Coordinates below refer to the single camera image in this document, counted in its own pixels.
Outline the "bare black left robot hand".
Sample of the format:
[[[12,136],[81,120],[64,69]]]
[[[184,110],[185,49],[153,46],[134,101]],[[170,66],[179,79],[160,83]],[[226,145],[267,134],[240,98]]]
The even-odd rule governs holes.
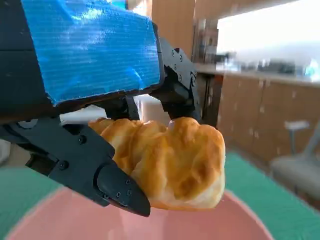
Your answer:
[[[171,119],[200,118],[195,65],[148,17],[105,0],[0,3],[0,137],[30,152],[22,165],[105,207],[148,217],[137,183],[114,148],[85,123],[60,115],[97,105],[138,119],[150,94]]]

